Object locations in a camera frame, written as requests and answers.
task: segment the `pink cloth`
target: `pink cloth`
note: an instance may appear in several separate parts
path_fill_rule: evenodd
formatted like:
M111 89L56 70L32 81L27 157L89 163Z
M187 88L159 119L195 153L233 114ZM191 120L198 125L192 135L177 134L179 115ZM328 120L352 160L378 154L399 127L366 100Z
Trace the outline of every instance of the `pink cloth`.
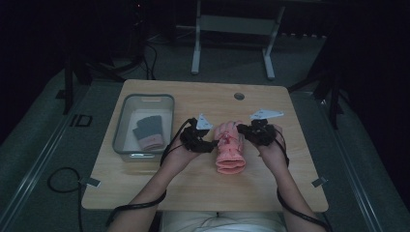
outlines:
M236 174L245 169L245 159L242 156L244 136L238 133L236 126L241 121L221 124L215 130L214 138L219 140L217 171L222 174Z

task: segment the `power cord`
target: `power cord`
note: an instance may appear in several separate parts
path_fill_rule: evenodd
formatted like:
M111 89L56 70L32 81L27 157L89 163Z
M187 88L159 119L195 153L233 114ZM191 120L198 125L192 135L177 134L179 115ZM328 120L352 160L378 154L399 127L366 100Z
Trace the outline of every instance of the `power cord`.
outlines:
M58 188L55 188L55 187L53 186L52 180L53 180L54 176L55 176L57 173L59 173L59 172L61 172L61 171L63 171L63 170L69 170L69 171L72 171L72 172L75 174L76 179L77 179L77 187L76 187L76 188L58 189ZM48 186L52 191L58 192L58 193L71 193L71 192L77 191L77 193L78 193L78 201L77 201L78 227L79 227L79 231L80 231L80 232L83 232L84 230L83 230L83 228L82 228L82 215L81 215L81 190L82 190L82 184L80 183L79 173L78 173L75 169L73 169L73 168L71 168L71 167L61 167L61 168L58 168L58 169L55 170L53 173L51 173L51 175L48 177L48 179L47 179L47 186Z

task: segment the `forearm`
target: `forearm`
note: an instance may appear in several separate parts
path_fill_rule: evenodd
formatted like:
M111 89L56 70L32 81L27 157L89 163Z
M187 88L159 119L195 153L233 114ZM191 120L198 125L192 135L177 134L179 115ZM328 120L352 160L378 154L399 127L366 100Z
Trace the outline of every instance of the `forearm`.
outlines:
M276 174L278 184L278 192L280 193L284 202L293 210L298 211L311 218L317 218L315 213L299 191L293 177L289 170L282 171ZM284 218L289 232L293 231L325 231L325 229L317 224L297 217L283 209Z
M130 204L142 204L159 199L173 177L166 170L160 168ZM158 205L155 205L149 208L121 212L112 221L108 231L148 231L157 208Z

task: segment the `gray carpet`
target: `gray carpet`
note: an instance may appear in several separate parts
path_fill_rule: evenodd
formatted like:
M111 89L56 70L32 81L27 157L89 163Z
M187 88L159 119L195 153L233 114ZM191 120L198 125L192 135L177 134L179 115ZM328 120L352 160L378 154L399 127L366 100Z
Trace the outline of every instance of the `gray carpet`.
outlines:
M280 85L289 87L306 77L317 52L324 43L315 38L278 38L272 59L277 78L267 80L260 49L242 47L218 40L218 35L205 37L202 46L199 75L190 74L193 53L192 37L185 36L177 43L163 43L153 37L150 44L158 53L154 69L158 80L224 82L239 84ZM147 48L147 61L154 61L154 50ZM123 73L126 78L145 78L145 68L138 67ZM36 100L33 107L1 147L0 156L0 209L5 209L17 192L18 186L36 158L44 154L44 147L52 147L45 160L44 171L39 173L31 194L20 202L21 211L16 212L10 223L11 231L77 231L77 194L56 193L46 184L49 175L56 169L69 166L80 176L90 175L100 149L112 110L121 91L121 84L103 77L96 77L90 87L78 86L76 105L71 114L63 116L63 102L54 97L64 83L63 75L55 76ZM329 201L326 218L334 231L407 231L410 216L388 178L371 141L357 116L343 101L344 114L338 115L339 130L330 126L327 106L317 102L310 92L310 85L291 94L298 118L304 131L313 161L319 173L329 180L323 187ZM90 127L71 127L74 115L92 116ZM55 129L63 128L55 139L55 146L48 144L55 136ZM351 167L366 191L366 197L357 195L349 178L352 169L346 166L346 156ZM75 188L75 176L62 172L56 177L58 188ZM369 222L370 212L376 220ZM104 231L107 211L82 210L84 231Z

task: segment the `white pants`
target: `white pants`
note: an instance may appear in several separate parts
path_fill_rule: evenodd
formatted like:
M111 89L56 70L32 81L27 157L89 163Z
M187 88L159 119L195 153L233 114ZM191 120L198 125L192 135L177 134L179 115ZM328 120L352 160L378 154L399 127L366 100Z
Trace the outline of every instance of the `white pants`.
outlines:
M161 232L192 232L196 228L227 224L254 224L273 231L286 231L280 217L273 212L162 212Z

